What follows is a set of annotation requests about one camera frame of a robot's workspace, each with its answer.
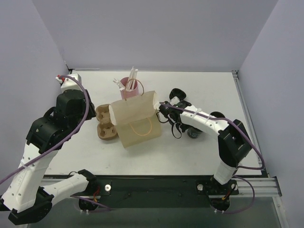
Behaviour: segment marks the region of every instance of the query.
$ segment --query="robotic arm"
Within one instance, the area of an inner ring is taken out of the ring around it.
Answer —
[[[81,83],[78,74],[69,76]],[[19,167],[24,166],[25,169],[15,175],[0,200],[0,210],[10,210],[9,219],[15,225],[38,222],[59,201],[75,193],[96,188],[96,177],[87,170],[81,170],[56,184],[40,186],[48,165],[62,145],[33,164],[25,166],[27,162],[45,153],[70,135],[85,114],[84,92],[69,78],[57,79],[61,83],[62,94],[57,97],[56,106],[50,108],[43,117],[32,124],[19,165]],[[86,120],[93,117],[95,117],[95,109],[89,98]]]
[[[213,178],[220,184],[225,185],[237,171],[238,164],[247,156],[252,149],[244,137],[224,120],[211,120],[209,117],[223,118],[222,113],[213,112],[210,115],[202,112],[191,103],[184,101],[185,93],[179,89],[173,89],[170,94],[171,100],[165,101],[160,106],[160,113],[168,119],[168,122],[179,131],[187,131],[190,138],[197,138],[205,132],[218,141],[220,164]],[[241,121],[235,120],[241,131],[248,137],[244,125]]]

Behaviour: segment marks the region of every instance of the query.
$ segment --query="white tabletop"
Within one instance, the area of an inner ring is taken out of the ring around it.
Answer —
[[[82,77],[95,107],[121,99],[113,78],[121,79],[129,72],[74,71]],[[180,88],[186,100],[206,113],[222,112],[227,118],[242,121],[248,130],[238,92],[231,73],[143,72],[137,75],[145,91],[155,90],[160,101],[169,100],[173,88]],[[170,124],[162,124],[162,136],[123,148],[119,138],[103,141],[97,136],[98,121],[86,121],[79,133],[66,142],[50,163],[46,175],[62,175],[87,169],[95,175],[212,175],[220,158],[218,143],[202,133],[191,139],[171,134]],[[252,150],[242,161],[258,167]],[[260,171],[241,169],[239,175],[260,175]]]

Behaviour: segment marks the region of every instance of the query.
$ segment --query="pink container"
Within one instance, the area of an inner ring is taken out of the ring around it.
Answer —
[[[128,82],[128,79],[129,77],[124,77],[122,80],[120,80],[120,82],[126,86],[127,85],[127,82]],[[129,97],[132,97],[132,96],[136,96],[139,94],[139,91],[138,91],[138,83],[137,81],[135,81],[135,85],[134,85],[134,90],[131,90],[131,91],[124,91],[124,90],[121,90],[120,91],[120,94],[122,96],[122,99],[126,99],[126,98],[129,98]]]

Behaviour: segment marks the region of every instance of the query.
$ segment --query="gray wall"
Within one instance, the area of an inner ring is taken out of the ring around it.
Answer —
[[[67,72],[30,0],[0,3],[0,178],[18,167],[31,123],[55,103],[54,77]],[[0,185],[0,194],[10,181]],[[0,213],[0,227],[10,227]]]
[[[70,68],[239,69],[277,0],[33,0]]]
[[[280,0],[239,71],[266,167],[290,227],[303,227],[304,2]]]

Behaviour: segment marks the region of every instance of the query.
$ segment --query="paper bag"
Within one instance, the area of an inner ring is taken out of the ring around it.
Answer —
[[[161,123],[156,116],[157,103],[156,92],[149,91],[110,104],[111,121],[124,148],[162,134]]]

